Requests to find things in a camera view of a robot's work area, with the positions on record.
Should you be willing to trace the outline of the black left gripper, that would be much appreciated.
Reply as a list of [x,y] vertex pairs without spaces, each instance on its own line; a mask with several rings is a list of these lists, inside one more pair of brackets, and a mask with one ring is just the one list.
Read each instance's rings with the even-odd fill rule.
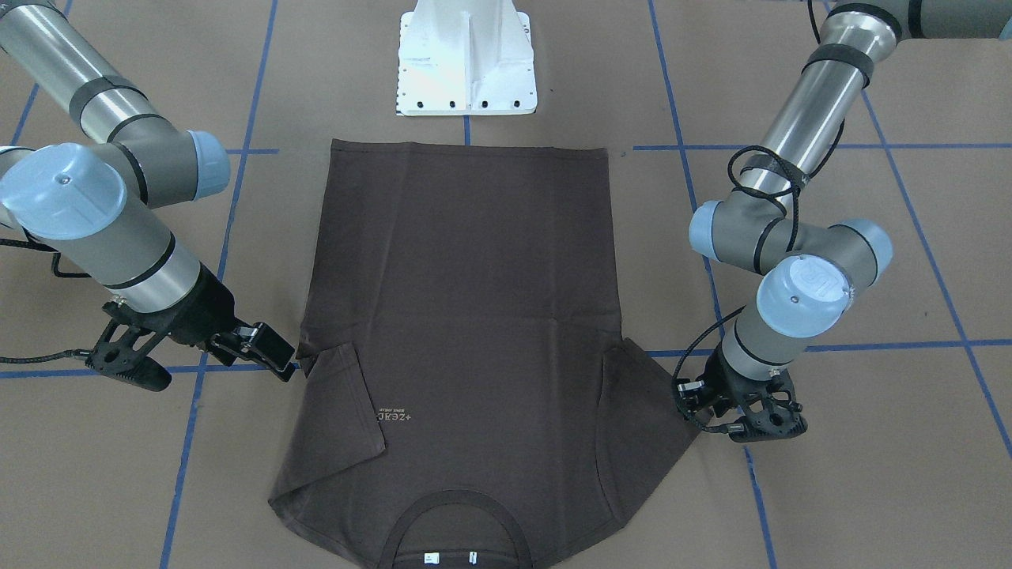
[[723,349],[719,347],[706,360],[704,371],[696,379],[674,379],[674,397],[676,400],[686,401],[688,408],[683,402],[675,402],[676,410],[688,424],[698,430],[712,431],[694,412],[709,409],[712,416],[723,417],[727,412],[744,405],[746,400],[743,392],[734,388],[737,379],[740,379],[738,372],[727,363]]

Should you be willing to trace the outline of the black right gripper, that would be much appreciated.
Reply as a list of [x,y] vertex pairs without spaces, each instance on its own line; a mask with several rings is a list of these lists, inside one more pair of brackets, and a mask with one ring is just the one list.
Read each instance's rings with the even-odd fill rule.
[[234,296],[203,264],[198,280],[168,315],[167,335],[177,345],[216,349],[225,354],[227,365],[251,361],[282,382],[293,377],[294,347],[265,322],[238,326]]

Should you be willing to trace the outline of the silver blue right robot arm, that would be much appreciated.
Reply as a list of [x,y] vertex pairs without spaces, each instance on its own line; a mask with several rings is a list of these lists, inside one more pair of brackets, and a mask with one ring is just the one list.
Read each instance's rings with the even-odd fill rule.
[[176,129],[51,2],[4,1],[1,40],[89,139],[2,149],[3,226],[111,294],[96,345],[66,357],[159,392],[172,378],[151,352],[170,339],[292,378],[293,347],[266,323],[239,320],[232,293],[155,215],[228,186],[220,141]]

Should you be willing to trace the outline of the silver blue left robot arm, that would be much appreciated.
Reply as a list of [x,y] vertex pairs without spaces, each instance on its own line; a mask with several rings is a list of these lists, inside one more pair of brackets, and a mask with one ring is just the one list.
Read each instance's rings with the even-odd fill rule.
[[[651,1],[644,32],[675,169],[671,281],[629,321],[672,360],[754,295],[756,275],[693,253],[695,206],[729,190],[814,47],[803,2]],[[805,443],[988,448],[1010,465],[1010,43],[903,42],[803,191],[803,222],[867,217],[895,258],[881,284],[792,368]]]

